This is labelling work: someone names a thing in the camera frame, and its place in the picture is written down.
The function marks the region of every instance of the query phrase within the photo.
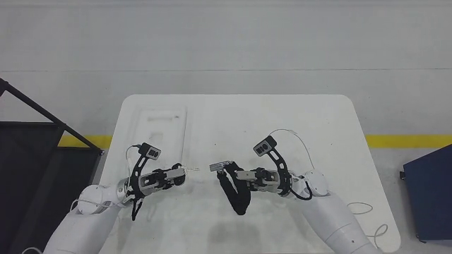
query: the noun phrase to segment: black fabric cloth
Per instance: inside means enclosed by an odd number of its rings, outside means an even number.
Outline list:
[[[232,208],[238,215],[243,215],[251,202],[251,191],[249,190],[246,181],[240,181],[235,174],[236,171],[243,171],[242,168],[237,166],[235,162],[225,166],[225,170],[231,176],[234,182],[235,188],[232,186],[230,180],[227,178],[226,173],[217,173],[217,177],[220,180],[220,185],[224,190],[227,199],[231,203]]]

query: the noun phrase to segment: white cable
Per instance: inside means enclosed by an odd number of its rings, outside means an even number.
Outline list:
[[[25,254],[25,252],[27,252],[29,250],[34,250],[34,251],[38,252],[39,254],[42,254],[42,251],[37,249],[36,247],[29,247],[29,248],[25,249],[24,251],[22,251],[22,254]]]
[[[314,168],[314,164],[312,164],[312,159],[311,159],[311,155],[309,154],[308,148],[307,148],[306,145],[304,144],[304,141],[298,136],[298,133],[297,133],[296,131],[288,130],[288,129],[286,129],[286,128],[277,128],[277,129],[275,129],[274,131],[272,131],[271,133],[269,133],[268,135],[271,135],[272,133],[274,133],[274,132],[276,132],[276,131],[287,131],[288,133],[291,133],[291,134],[295,135],[295,137],[298,138],[299,141],[302,142],[302,144],[303,144],[303,146],[304,146],[304,149],[306,150],[306,152],[307,152],[307,154],[308,154],[309,161],[311,162],[312,169],[315,169],[315,168]]]
[[[370,212],[374,209],[374,206],[372,206],[372,205],[370,205],[370,204],[368,204],[368,203],[365,203],[365,202],[350,202],[350,203],[347,204],[347,207],[349,207],[351,204],[361,204],[361,205],[366,205],[366,206],[369,206],[369,207],[370,207],[370,210],[367,210],[367,211],[364,211],[364,212],[359,212],[359,213],[353,213],[353,212],[352,212],[354,215],[357,215],[357,214],[367,214],[367,213],[370,213]],[[380,230],[382,227],[384,227],[384,226],[386,227],[386,229],[385,229],[383,232],[378,233],[379,230]],[[389,226],[388,226],[387,224],[382,224],[381,226],[379,226],[379,227],[376,229],[376,231],[375,231],[375,233],[374,233],[373,236],[368,236],[368,235],[366,235],[366,236],[367,236],[367,237],[373,237],[373,238],[374,238],[375,246],[376,246],[378,249],[380,249],[378,243],[376,242],[376,238],[377,238],[377,237],[380,237],[380,236],[383,236],[383,235],[388,231],[388,228],[389,228]]]
[[[129,189],[130,178],[132,177],[132,172],[131,172],[131,170],[130,170],[129,157],[128,157],[129,149],[131,149],[132,147],[137,147],[137,145],[130,145],[130,146],[126,149],[127,169],[129,170],[129,179],[128,179],[128,181],[127,181],[126,191]],[[103,204],[101,204],[101,203],[96,203],[96,202],[89,201],[89,200],[75,199],[74,201],[72,201],[71,208],[69,209],[69,212],[73,210],[73,205],[76,204],[76,202],[87,202],[87,203],[99,205],[99,206],[101,206],[101,207],[110,208],[110,207],[114,207],[114,206],[117,206],[117,205],[119,205],[119,204],[122,204],[122,203],[126,202],[129,198],[130,198],[130,196],[124,198],[122,201],[120,201],[120,202],[118,202],[118,203],[116,203],[116,204],[113,204],[113,205],[103,205]]]

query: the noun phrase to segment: concrete floor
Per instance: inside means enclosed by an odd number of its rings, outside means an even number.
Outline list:
[[[0,0],[0,75],[86,135],[135,93],[347,95],[366,134],[451,134],[452,0]],[[0,120],[41,121],[5,95]],[[402,164],[371,150],[399,253],[414,235]]]

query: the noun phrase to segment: white table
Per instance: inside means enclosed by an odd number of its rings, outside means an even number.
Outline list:
[[[276,128],[292,129],[303,138],[314,166],[345,202],[374,206],[371,213],[357,218],[366,234],[388,225],[388,232],[378,238],[383,251],[400,247],[400,234],[355,109],[343,95],[132,95],[122,104],[101,184],[127,177],[126,148],[147,140],[137,136],[142,122],[137,110],[182,107],[186,109],[182,164],[201,170],[189,172],[183,186],[146,198],[136,221],[130,219],[131,208],[122,210],[101,253],[330,253],[297,202],[252,193],[251,204],[240,217],[215,173],[208,170],[209,164],[225,160],[244,169],[274,169],[268,157],[257,157],[252,148]],[[296,137],[284,131],[273,137],[289,169],[297,173],[311,169]],[[177,155],[166,149],[168,155]],[[163,158],[147,165],[153,170],[177,161]]]

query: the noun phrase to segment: yellow tape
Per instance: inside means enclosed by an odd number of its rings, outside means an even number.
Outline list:
[[[85,135],[101,149],[108,149],[111,135]],[[452,135],[366,135],[370,148],[441,148],[452,144]],[[63,135],[58,146],[86,147],[72,135]]]
[[[112,143],[111,135],[84,135],[86,139],[94,143],[100,149],[108,149]],[[58,143],[59,147],[87,147],[72,135],[63,135]]]
[[[370,148],[441,148],[452,144],[452,135],[366,135]]]

